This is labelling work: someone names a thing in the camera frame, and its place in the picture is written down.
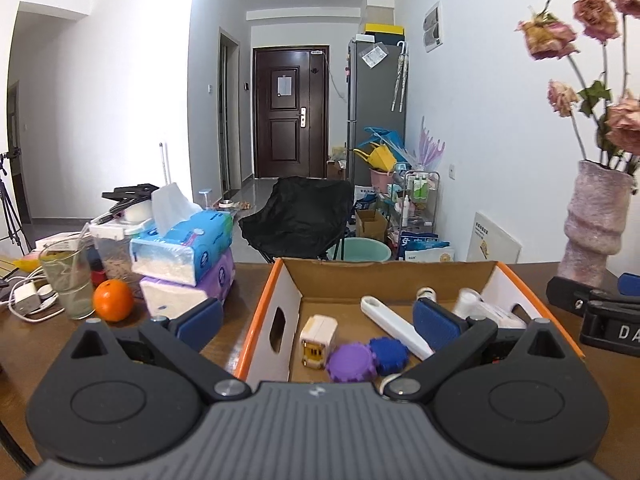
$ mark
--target orange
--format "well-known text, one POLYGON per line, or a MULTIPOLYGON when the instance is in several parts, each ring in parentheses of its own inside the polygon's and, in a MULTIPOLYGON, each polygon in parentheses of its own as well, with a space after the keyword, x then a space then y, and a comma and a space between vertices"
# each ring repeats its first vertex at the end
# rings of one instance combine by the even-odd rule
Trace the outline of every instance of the orange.
POLYGON ((94 291, 94 309, 105 321, 122 321, 133 310, 133 294, 122 280, 107 280, 94 291))

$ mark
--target black folding chair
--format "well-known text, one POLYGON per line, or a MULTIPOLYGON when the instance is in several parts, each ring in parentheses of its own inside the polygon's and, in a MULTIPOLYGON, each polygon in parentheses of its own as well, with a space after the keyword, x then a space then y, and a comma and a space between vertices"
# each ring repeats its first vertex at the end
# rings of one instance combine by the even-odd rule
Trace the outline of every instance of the black folding chair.
POLYGON ((342 241, 353 208, 353 185, 345 180, 280 178, 261 211, 241 218, 242 237, 273 262, 280 256, 327 259, 342 241))

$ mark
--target blue gear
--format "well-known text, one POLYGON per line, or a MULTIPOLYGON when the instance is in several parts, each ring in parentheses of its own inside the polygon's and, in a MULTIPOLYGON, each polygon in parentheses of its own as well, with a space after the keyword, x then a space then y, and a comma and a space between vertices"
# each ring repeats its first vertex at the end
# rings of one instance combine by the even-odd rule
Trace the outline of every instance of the blue gear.
POLYGON ((369 347, 376 355, 376 370, 381 377, 399 374, 409 362, 409 349, 398 339, 378 337, 369 341, 369 347))

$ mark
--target doorway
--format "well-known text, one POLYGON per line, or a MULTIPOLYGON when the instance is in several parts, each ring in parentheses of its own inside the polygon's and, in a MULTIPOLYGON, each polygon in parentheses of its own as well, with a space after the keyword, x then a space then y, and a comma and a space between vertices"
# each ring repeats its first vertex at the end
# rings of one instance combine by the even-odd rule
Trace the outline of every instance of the doorway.
POLYGON ((218 54, 218 154, 222 198, 241 188, 239 129, 239 45, 220 32, 218 54))
POLYGON ((256 176, 326 176, 329 47, 254 48, 256 176))
POLYGON ((6 136, 8 145, 11 178, 14 183, 14 193, 18 216, 22 224, 30 224, 31 216, 27 204, 27 195, 22 178, 22 160, 20 151, 20 121, 18 120, 18 83, 10 86, 6 94, 6 136))

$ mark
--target vase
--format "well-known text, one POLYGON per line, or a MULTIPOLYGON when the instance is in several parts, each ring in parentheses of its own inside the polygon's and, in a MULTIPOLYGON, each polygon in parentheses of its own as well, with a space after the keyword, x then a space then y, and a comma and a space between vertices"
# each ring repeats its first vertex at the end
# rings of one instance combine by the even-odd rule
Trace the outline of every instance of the vase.
POLYGON ((558 276, 594 288, 602 284, 607 258, 622 246, 633 183, 629 174, 580 161, 564 222, 569 241, 558 276))

